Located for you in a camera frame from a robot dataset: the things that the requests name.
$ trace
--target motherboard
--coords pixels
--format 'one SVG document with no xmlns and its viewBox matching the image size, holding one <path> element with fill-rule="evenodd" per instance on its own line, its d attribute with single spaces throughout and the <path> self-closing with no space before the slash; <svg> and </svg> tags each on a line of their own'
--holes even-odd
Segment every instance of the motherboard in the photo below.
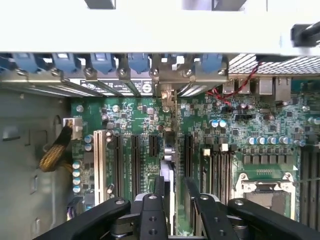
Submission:
<svg viewBox="0 0 320 240">
<path fill-rule="evenodd" d="M 172 108 L 156 97 L 72 98 L 72 117 L 82 119 L 82 139 L 72 141 L 73 192 L 85 210 L 114 196 L 134 201 L 154 191 L 160 173 L 177 235 L 192 235 L 183 177 L 223 204 L 246 198 L 298 221 L 302 195 L 313 186 L 303 193 L 298 183 L 320 175 L 317 162 L 312 176 L 304 173 L 310 164 L 302 168 L 303 149 L 319 149 L 320 96 L 309 83 L 293 82 L 286 102 L 250 91 L 228 102 L 204 93 L 177 97 Z"/>
</svg>

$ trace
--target perforated metal panel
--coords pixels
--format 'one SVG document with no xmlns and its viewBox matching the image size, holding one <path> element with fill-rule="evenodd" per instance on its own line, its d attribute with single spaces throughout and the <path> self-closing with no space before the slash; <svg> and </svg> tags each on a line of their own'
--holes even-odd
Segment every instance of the perforated metal panel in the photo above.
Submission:
<svg viewBox="0 0 320 240">
<path fill-rule="evenodd" d="M 257 65 L 255 54 L 241 53 L 229 62 L 229 74 L 250 74 Z M 298 56 L 283 62 L 263 62 L 257 75 L 317 75 L 320 57 Z"/>
</svg>

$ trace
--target pcie slot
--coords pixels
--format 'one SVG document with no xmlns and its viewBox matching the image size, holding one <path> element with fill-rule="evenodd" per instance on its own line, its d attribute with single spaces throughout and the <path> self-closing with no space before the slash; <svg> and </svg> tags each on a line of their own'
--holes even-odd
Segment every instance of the pcie slot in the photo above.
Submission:
<svg viewBox="0 0 320 240">
<path fill-rule="evenodd" d="M 309 180 L 319 177 L 319 153 L 307 150 L 302 151 L 301 180 L 303 182 L 300 186 L 300 222 L 317 231 L 320 231 L 320 208 L 317 207 L 320 181 Z"/>
<path fill-rule="evenodd" d="M 131 136 L 132 199 L 141 193 L 140 136 Z"/>
<path fill-rule="evenodd" d="M 158 156 L 158 135 L 156 134 L 149 135 L 149 156 Z"/>
<path fill-rule="evenodd" d="M 124 153 L 122 135 L 113 136 L 113 168 L 115 195 L 124 196 Z"/>
<path fill-rule="evenodd" d="M 193 136 L 186 134 L 184 136 L 184 175 L 192 177 L 192 157 L 193 157 Z"/>
<path fill-rule="evenodd" d="M 93 132 L 93 163 L 94 163 L 94 205 L 107 200 L 106 186 L 106 130 Z"/>
</svg>

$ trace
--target red wire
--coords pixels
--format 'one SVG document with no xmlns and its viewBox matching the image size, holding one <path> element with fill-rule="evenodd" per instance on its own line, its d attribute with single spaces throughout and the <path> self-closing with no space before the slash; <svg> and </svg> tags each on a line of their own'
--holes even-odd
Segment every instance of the red wire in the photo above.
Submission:
<svg viewBox="0 0 320 240">
<path fill-rule="evenodd" d="M 249 76 L 246 78 L 246 80 L 244 81 L 244 83 L 237 89 L 235 90 L 234 92 L 232 93 L 229 93 L 229 94 L 226 94 L 224 96 L 221 96 L 219 93 L 218 93 L 218 90 L 216 88 L 213 88 L 211 91 L 213 92 L 210 92 L 208 91 L 207 94 L 208 95 L 211 95 L 211 96 L 214 96 L 216 99 L 224 102 L 225 104 L 228 104 L 228 105 L 231 105 L 231 103 L 229 101 L 227 101 L 226 99 L 227 98 L 230 98 L 234 95 L 236 95 L 237 93 L 239 93 L 247 84 L 248 82 L 252 79 L 252 77 L 257 73 L 259 67 L 262 65 L 262 62 L 258 62 L 257 65 L 252 69 L 251 73 L 249 74 Z"/>
</svg>

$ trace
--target gray metal side panel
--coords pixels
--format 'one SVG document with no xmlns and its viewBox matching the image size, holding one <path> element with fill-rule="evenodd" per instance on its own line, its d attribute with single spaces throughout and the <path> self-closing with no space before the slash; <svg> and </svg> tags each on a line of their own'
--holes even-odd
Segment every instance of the gray metal side panel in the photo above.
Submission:
<svg viewBox="0 0 320 240">
<path fill-rule="evenodd" d="M 69 174 L 62 168 L 49 173 L 37 169 L 43 145 L 55 139 L 55 116 L 67 116 L 59 101 L 0 89 L 2 240 L 30 240 L 66 220 Z"/>
</svg>

